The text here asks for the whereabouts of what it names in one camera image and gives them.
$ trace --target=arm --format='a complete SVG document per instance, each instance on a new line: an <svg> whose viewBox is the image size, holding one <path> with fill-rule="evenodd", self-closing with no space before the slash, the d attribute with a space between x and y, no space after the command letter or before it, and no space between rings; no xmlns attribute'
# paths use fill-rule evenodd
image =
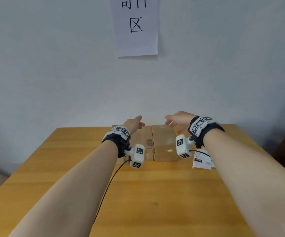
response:
<svg viewBox="0 0 285 237"><path fill-rule="evenodd" d="M167 116L166 124L189 125L195 115L187 114ZM204 136L204 145L256 236L285 236L285 168L218 129Z"/></svg>
<svg viewBox="0 0 285 237"><path fill-rule="evenodd" d="M133 134L145 126L141 118L123 126ZM45 193L9 237L88 237L117 156L115 143L100 144Z"/></svg>

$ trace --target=person's right arm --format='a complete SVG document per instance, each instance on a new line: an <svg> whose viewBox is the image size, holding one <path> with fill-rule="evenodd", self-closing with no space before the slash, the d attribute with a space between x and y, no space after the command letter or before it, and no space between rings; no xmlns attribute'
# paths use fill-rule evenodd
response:
<svg viewBox="0 0 285 237"><path fill-rule="evenodd" d="M166 124L189 125L195 116L180 111L166 116ZM204 145L251 230L285 236L285 168L219 129L204 136Z"/></svg>

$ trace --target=black wrist strap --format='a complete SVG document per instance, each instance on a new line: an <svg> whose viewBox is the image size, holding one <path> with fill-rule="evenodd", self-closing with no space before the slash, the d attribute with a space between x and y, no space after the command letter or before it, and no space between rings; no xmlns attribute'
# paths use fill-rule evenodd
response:
<svg viewBox="0 0 285 237"><path fill-rule="evenodd" d="M191 122L190 122L190 127L192 125L192 123L196 122L197 119L199 119L199 116L194 117ZM204 136L207 134L207 132L209 132L212 129L219 129L223 132L225 132L224 128L221 127L218 123L212 123L212 124L208 124L202 131L201 134L199 136L194 135L191 131L190 131L190 127L188 128L188 132L192 135L192 139L195 141L195 145L196 148L200 149L202 148L202 146L204 146Z"/></svg>
<svg viewBox="0 0 285 237"><path fill-rule="evenodd" d="M120 135L112 133L107 135L102 143L106 140L113 141L118 149L118 158L124 157L124 151L129 148L129 142L130 142L130 135L128 136L127 140L124 140Z"/></svg>

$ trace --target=person's left hand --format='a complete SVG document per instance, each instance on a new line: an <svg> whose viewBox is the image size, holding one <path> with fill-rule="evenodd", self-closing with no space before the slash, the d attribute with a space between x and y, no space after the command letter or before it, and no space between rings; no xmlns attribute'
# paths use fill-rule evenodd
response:
<svg viewBox="0 0 285 237"><path fill-rule="evenodd" d="M142 116L136 116L135 119L128 119L123 126L127 127L130 130L130 135L134 134L137 129L141 129L143 126L146 126L145 123L141 122Z"/></svg>

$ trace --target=white wall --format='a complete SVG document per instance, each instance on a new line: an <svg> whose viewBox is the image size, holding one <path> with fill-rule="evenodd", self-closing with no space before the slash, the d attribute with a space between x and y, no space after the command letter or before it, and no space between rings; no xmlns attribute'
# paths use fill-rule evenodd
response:
<svg viewBox="0 0 285 237"><path fill-rule="evenodd" d="M178 110L285 134L285 0L161 0L159 55L117 58L109 0L0 0L0 169L56 127Z"/></svg>

